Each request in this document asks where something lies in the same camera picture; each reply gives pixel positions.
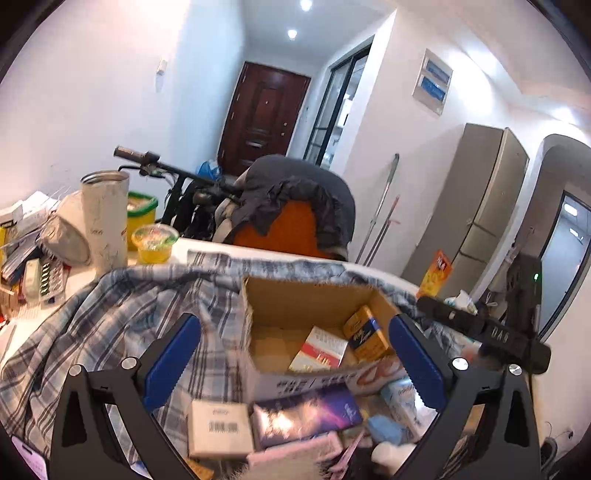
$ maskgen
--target barcode label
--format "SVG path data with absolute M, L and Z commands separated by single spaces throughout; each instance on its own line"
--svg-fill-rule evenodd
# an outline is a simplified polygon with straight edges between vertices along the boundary
M 209 431 L 213 433 L 238 433 L 238 423 L 225 421 L 209 422 Z

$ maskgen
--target plastic container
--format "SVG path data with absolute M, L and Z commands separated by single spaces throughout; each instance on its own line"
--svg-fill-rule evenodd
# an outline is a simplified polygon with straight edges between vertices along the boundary
M 137 247 L 131 235 L 141 226 L 154 223 L 158 200 L 150 195 L 129 192 L 127 195 L 127 250 L 135 252 Z
M 166 263 L 178 240 L 178 232 L 168 225 L 153 223 L 139 227 L 131 236 L 143 263 Z

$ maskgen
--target cigarette pack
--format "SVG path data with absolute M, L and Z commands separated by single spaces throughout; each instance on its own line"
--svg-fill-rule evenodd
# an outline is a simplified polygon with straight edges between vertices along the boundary
M 360 361 L 373 362 L 392 353 L 388 339 L 367 305 L 345 323 L 343 333 Z
M 314 327 L 290 365 L 294 372 L 338 368 L 347 350 L 347 340 Z

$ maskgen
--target green lid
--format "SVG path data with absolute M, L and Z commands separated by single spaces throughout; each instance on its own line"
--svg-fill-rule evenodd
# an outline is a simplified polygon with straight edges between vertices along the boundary
M 151 197 L 150 195 L 145 195 L 143 193 L 138 192 L 129 192 L 127 194 L 127 198 L 127 217 L 130 218 L 141 217 L 146 213 L 150 213 L 152 210 L 156 210 L 156 208 L 158 207 L 158 199 Z M 129 199 L 143 200 L 143 202 L 137 208 L 132 208 L 130 210 Z

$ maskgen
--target blue and white plaid fabric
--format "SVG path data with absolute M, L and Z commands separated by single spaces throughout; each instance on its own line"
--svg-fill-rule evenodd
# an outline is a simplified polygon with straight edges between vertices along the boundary
M 335 262 L 268 262 L 197 254 L 193 265 L 117 270 L 89 284 L 49 317 L 0 374 L 0 422 L 49 457 L 60 390 L 74 364 L 88 371 L 111 369 L 141 356 L 184 312 L 202 321 L 201 343 L 168 403 L 154 416 L 172 444 L 187 455 L 187 411 L 194 398 L 240 401 L 238 369 L 228 351 L 244 345 L 239 292 L 247 276 L 372 284 L 404 313 L 419 320 L 414 297 Z M 446 351 L 453 350 L 453 341 Z M 113 428 L 130 462 L 137 453 L 115 408 Z

